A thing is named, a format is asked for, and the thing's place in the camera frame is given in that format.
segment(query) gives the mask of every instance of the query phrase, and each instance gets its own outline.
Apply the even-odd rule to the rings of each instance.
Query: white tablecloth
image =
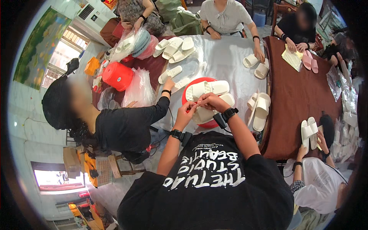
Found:
[[[167,69],[172,69],[176,66],[182,66],[183,71],[173,78],[174,82],[189,76],[191,81],[200,77],[211,77],[216,80],[226,80],[230,85],[230,93],[235,99],[235,106],[239,113],[247,123],[251,111],[248,109],[247,101],[251,95],[259,88],[260,92],[266,92],[266,78],[260,80],[254,76],[254,70],[258,64],[252,68],[245,68],[243,65],[244,57],[253,53],[254,43],[252,39],[234,38],[228,36],[221,36],[221,40],[213,40],[208,34],[205,35],[191,35],[193,38],[196,51],[183,61],[168,64]],[[171,95],[170,109],[173,114],[174,123],[176,120],[177,110],[182,106],[181,97],[184,88]],[[170,112],[156,122],[153,126],[163,128],[165,130],[172,129]],[[219,127],[210,129],[220,133],[228,134]],[[198,134],[200,132],[208,132],[209,129],[204,129],[190,121],[184,132],[191,132]]]

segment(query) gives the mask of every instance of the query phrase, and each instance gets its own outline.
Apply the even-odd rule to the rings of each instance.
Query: air conditioner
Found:
[[[100,13],[94,6],[87,4],[73,20],[73,25],[85,31],[91,40],[98,41],[110,47],[101,37],[100,31],[109,21],[104,14]]]

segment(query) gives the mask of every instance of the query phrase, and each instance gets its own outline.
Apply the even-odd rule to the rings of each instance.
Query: white t-shirt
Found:
[[[294,162],[294,159],[287,160],[284,176],[294,174]],[[339,186],[346,183],[347,179],[339,170],[331,168],[318,158],[304,158],[302,163],[302,180],[305,186],[294,193],[294,203],[301,207],[313,208],[320,214],[336,210]],[[288,185],[293,183],[293,177],[294,175],[285,177]]]
[[[221,34],[241,31],[244,28],[242,22],[246,25],[253,22],[244,6],[235,0],[227,0],[223,12],[215,8],[214,0],[206,0],[202,3],[199,15],[202,20],[211,23],[212,29]]]

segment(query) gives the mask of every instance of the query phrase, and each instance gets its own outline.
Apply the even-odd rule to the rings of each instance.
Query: blue bucket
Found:
[[[264,27],[266,22],[266,14],[262,12],[254,13],[253,21],[257,27]]]

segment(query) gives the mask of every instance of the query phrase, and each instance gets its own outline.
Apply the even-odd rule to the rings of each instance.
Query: red plastic bucket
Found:
[[[128,88],[134,72],[119,62],[110,63],[102,73],[102,80],[119,92]]]
[[[190,82],[187,87],[184,89],[183,95],[181,97],[181,103],[184,105],[187,102],[187,99],[185,97],[185,92],[187,91],[187,88],[193,84],[197,84],[200,83],[202,81],[206,81],[206,82],[211,82],[211,81],[217,81],[214,78],[209,78],[209,77],[203,77],[203,78],[197,78],[195,80],[193,80],[192,82]],[[207,123],[204,124],[200,124],[198,126],[201,126],[202,128],[216,128],[217,126],[219,126],[217,124],[217,122],[215,120],[209,121]]]

